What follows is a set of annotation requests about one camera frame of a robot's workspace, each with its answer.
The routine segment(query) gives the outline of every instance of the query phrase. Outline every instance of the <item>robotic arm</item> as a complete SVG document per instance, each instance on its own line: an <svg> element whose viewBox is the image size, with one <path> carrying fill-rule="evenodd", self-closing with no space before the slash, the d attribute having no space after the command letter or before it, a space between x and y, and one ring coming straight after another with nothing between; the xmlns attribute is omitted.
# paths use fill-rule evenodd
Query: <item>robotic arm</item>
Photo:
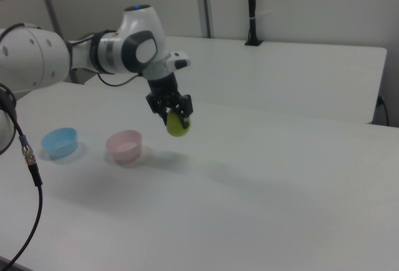
<svg viewBox="0 0 399 271"><path fill-rule="evenodd" d="M173 111L182 127L189 127L191 97L180 95L173 72L189 65L190 60L184 52L168 50L161 22L151 6L128 7L117 31L98 32L78 41L64 42L54 32L24 26L0 41L0 82L11 91L50 86L76 68L100 74L137 73L150 86L147 101L153 113L166 124L168 112ZM9 127L0 111L0 150Z"/></svg>

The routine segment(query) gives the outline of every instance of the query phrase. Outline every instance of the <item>blue bowl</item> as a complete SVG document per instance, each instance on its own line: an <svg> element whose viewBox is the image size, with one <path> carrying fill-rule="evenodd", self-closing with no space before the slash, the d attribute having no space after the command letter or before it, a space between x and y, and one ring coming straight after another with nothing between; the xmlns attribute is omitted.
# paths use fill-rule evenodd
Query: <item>blue bowl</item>
<svg viewBox="0 0 399 271"><path fill-rule="evenodd" d="M52 158L61 158L77 149L77 133L73 128L56 129L42 139L42 147Z"/></svg>

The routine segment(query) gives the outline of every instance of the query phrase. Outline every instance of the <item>yellow ball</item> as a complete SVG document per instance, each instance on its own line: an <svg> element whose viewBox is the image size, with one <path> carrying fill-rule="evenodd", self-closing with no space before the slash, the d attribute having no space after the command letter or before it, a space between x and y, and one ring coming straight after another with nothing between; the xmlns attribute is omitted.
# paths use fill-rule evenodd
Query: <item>yellow ball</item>
<svg viewBox="0 0 399 271"><path fill-rule="evenodd" d="M188 132L191 127L191 120L188 119L190 125L187 129L183 128L183 125L180 122L179 114L174 111L169 111L168 118L166 120L166 130L168 133L174 137L181 137Z"/></svg>

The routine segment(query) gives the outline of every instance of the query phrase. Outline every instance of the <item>table surface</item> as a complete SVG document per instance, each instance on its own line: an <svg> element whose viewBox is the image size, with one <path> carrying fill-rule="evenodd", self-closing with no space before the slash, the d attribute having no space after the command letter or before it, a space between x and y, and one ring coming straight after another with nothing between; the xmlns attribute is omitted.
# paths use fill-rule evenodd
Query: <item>table surface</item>
<svg viewBox="0 0 399 271"><path fill-rule="evenodd" d="M181 93L194 100L333 120L369 123L387 51L374 47L167 37L191 67L176 72ZM104 75L122 83L132 75ZM120 90L149 91L144 79ZM86 85L104 87L97 77Z"/></svg>
<svg viewBox="0 0 399 271"><path fill-rule="evenodd" d="M18 261L33 270L396 270L399 131L194 102L168 136L145 96L59 83L22 98L18 117L44 182L39 228ZM77 129L51 161L41 138ZM143 135L119 166L113 133ZM0 254L12 257L37 210L14 141L0 159Z"/></svg>

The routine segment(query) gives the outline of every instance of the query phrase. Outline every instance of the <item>cable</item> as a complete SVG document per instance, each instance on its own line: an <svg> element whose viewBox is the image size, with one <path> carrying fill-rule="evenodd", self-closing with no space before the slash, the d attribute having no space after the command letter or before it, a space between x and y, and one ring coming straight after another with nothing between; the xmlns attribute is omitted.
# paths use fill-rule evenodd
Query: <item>cable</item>
<svg viewBox="0 0 399 271"><path fill-rule="evenodd" d="M1 98L0 98L0 105L1 105L3 108L7 108L6 105L4 104L4 102L1 100ZM18 131L19 136L23 136L24 134L23 134L23 132L22 132L22 129L21 129L21 127L18 125L18 122L17 122L16 119L13 117L13 115L8 113L8 117L10 118L10 120L12 121L12 123L14 124L16 130Z"/></svg>
<svg viewBox="0 0 399 271"><path fill-rule="evenodd" d="M15 95L14 95L14 94L12 93L12 91L11 91L8 87L6 87L4 84L0 83L0 87L3 88L3 89L6 91L6 93L7 93L8 95L11 96L11 98L12 98L12 103L14 104L14 107L15 107L15 106L17 105L17 98L15 97ZM11 146L12 142L14 141L16 132L17 132L17 129L16 129L16 127L14 126L14 133L12 134L12 138L11 138L10 142L8 143L8 145L6 145L6 146L0 151L0 156L1 156L2 154L4 154L4 153L6 152L6 150L8 150L8 148Z"/></svg>
<svg viewBox="0 0 399 271"><path fill-rule="evenodd" d="M42 186L38 186L37 190L39 192L39 208L37 210L36 220L35 220L32 230L31 230L31 233L29 234L29 237L27 238L27 240L25 241L25 244L22 246L22 248L17 253L17 255L12 260L10 260L10 262L3 269L1 269L1 271L8 270L16 262L16 260L21 256L21 254L25 251L26 247L29 245L29 243L32 240L32 237L37 229L37 225L39 224L40 216L42 214L42 207L43 207Z"/></svg>
<svg viewBox="0 0 399 271"><path fill-rule="evenodd" d="M119 87L119 86L123 86L123 85L129 83L130 81L132 81L133 79L137 78L137 77L138 77L138 74L135 75L135 76L133 76L133 77L130 78L129 80L124 81L124 82L121 83L121 84L109 84L109 83L107 83L106 81L104 81L103 78L101 78L100 74L97 74L97 76L99 76L100 81L101 81L102 83L104 83L105 85L108 85L108 86L111 86L111 87Z"/></svg>
<svg viewBox="0 0 399 271"><path fill-rule="evenodd" d="M389 126L389 118L388 118L388 110L387 110L387 105L385 104L385 101L383 98L381 98L381 105L384 106L384 110L385 110L385 119L387 121L387 126Z"/></svg>
<svg viewBox="0 0 399 271"><path fill-rule="evenodd" d="M78 40L77 42L73 42L73 43L71 43L71 45L79 45L79 44L81 44L83 42L87 42L88 40L92 40L92 38L93 38L93 36L90 36L90 37L88 37L86 39L82 39L82 40Z"/></svg>
<svg viewBox="0 0 399 271"><path fill-rule="evenodd" d="M24 26L25 26L24 23L18 23L18 24L14 24L14 25L8 27L6 30L3 31L2 34L0 34L0 42L2 41L4 36L6 36L9 32L13 31L15 28L24 27Z"/></svg>
<svg viewBox="0 0 399 271"><path fill-rule="evenodd" d="M6 87L4 84L0 83L0 86L3 89L5 89L6 92L8 92L11 95L11 97L13 98L14 104L16 104L15 96L12 94L11 90L8 87ZM42 208L43 208L43 192L42 192L42 186L41 186L43 183L42 183L42 179L41 179L40 174L39 174L39 167L37 166L36 159L35 159L35 156L33 154L33 150L31 148L31 146L29 145L29 143L27 142L26 136L23 134L22 129L19 126L19 124L18 124L17 120L15 119L14 115L9 112L9 107L7 107L7 105L4 103L3 99L1 99L1 98L0 98L0 104L1 104L2 109L4 110L4 112L6 112L8 114L8 116L10 117L11 121L14 124L14 135L12 137L11 142L14 140L16 130L19 133L19 140L20 140L21 146L22 146L22 153L23 153L23 155L25 157L25 161L27 163L27 167L28 167L29 171L31 172L33 182L34 182L34 184L37 187L37 190L39 192L39 207L37 209L37 215L36 215L35 223L33 225L31 233L29 234L29 237L26 239L24 245L21 247L21 249L15 255L15 257L3 269L1 269L1 271L6 271L10 267L12 267L12 265L15 263L15 261L25 251L26 247L29 245L29 243L32 240L33 235L34 235L34 233L35 233L35 231L37 229L37 225L39 224L39 220L40 220L40 216L42 214Z"/></svg>

